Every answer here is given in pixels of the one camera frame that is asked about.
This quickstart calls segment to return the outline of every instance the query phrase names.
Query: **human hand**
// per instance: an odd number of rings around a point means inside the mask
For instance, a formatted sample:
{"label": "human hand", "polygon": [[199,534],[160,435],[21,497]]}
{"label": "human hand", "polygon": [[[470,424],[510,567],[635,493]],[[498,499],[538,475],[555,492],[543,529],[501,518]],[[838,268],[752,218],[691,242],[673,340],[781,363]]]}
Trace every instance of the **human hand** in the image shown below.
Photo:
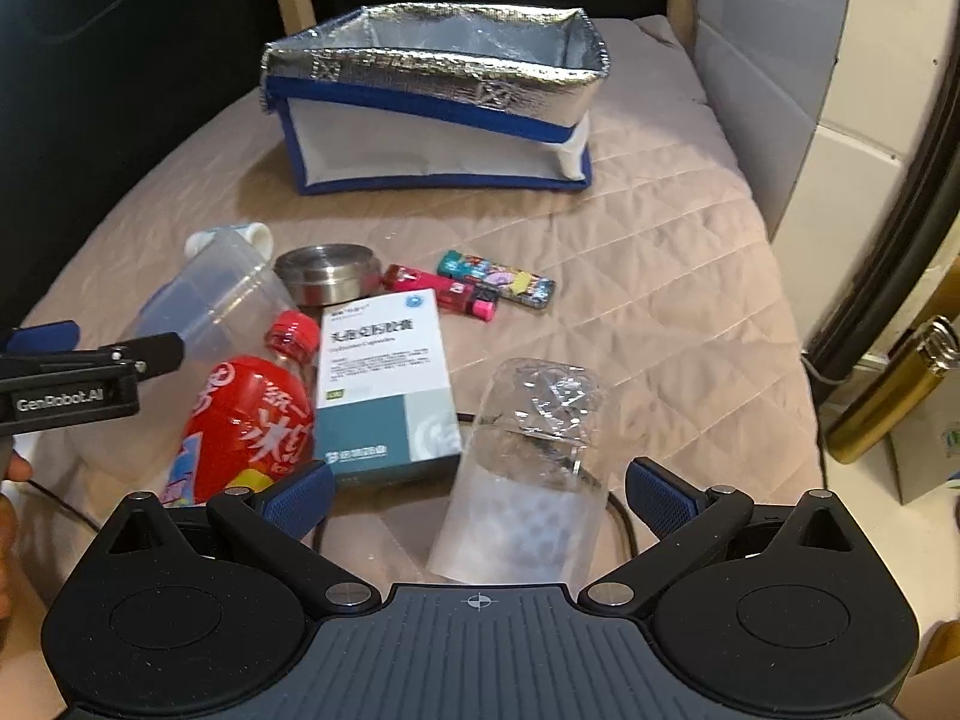
{"label": "human hand", "polygon": [[[21,456],[11,450],[10,463],[4,472],[3,479],[12,482],[26,482],[34,470]],[[10,572],[7,567],[7,554],[10,552],[16,538],[16,512],[13,504],[5,495],[0,495],[0,620],[10,616],[13,610],[13,600],[8,592]]]}

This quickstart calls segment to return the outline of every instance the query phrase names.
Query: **clear plastic cup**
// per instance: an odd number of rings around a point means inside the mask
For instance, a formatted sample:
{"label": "clear plastic cup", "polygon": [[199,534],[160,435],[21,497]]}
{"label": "clear plastic cup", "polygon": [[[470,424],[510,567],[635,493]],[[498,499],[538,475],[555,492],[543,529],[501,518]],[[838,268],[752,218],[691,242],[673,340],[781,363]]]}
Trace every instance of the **clear plastic cup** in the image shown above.
{"label": "clear plastic cup", "polygon": [[507,360],[487,386],[427,569],[468,584],[587,581],[607,501],[592,371]]}
{"label": "clear plastic cup", "polygon": [[121,337],[178,333],[184,364],[140,385],[138,415],[69,428],[75,449],[88,464],[125,482],[165,478],[210,370],[239,354],[261,354],[274,319],[294,307],[269,263],[232,229],[218,230]]}

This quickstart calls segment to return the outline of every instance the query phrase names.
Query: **quilted mattress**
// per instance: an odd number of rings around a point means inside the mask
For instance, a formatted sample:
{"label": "quilted mattress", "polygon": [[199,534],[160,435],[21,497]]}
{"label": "quilted mattress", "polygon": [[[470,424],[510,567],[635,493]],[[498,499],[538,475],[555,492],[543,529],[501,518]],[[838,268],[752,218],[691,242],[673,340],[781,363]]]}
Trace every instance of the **quilted mattress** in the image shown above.
{"label": "quilted mattress", "polygon": [[[589,190],[298,196],[280,125],[251,92],[113,209],[30,321],[73,317],[85,344],[114,341],[179,269],[191,232],[240,220],[270,225],[277,252],[360,242],[384,263],[424,269],[450,248],[473,252],[558,286],[541,312],[505,304],[490,324],[443,316],[458,410],[476,409],[507,357],[585,365],[611,391],[605,451],[621,494],[626,464],[648,455],[695,485],[724,482],[757,501],[796,501],[821,485],[816,422],[750,188],[666,20],[597,25],[613,72],[592,106]],[[82,463],[40,454],[40,479],[98,517],[123,491]],[[422,581],[448,485],[348,491],[326,529],[325,554],[382,590],[391,581]],[[624,557],[609,519],[594,574]],[[52,519],[44,533],[31,522],[28,565],[49,565],[54,555],[62,578],[85,538]],[[49,594],[49,584],[40,585]]]}

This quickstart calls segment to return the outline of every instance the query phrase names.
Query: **gold thermos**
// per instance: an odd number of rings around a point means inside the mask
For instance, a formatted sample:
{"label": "gold thermos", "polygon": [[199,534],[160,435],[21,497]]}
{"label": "gold thermos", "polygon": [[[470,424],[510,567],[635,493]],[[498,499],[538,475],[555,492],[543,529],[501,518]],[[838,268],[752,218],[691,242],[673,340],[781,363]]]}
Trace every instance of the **gold thermos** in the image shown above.
{"label": "gold thermos", "polygon": [[827,431],[827,451],[852,463],[893,429],[915,405],[960,367],[960,340],[944,317],[913,332],[886,370],[853,401]]}

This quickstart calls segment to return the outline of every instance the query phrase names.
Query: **white bag panel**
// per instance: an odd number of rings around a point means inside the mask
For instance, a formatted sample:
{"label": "white bag panel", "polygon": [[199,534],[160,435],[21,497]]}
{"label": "white bag panel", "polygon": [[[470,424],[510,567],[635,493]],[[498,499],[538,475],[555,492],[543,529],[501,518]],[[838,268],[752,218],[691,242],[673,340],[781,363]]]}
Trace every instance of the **white bag panel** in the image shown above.
{"label": "white bag panel", "polygon": [[386,175],[517,175],[583,181],[587,117],[539,143],[379,108],[290,98],[306,184]]}

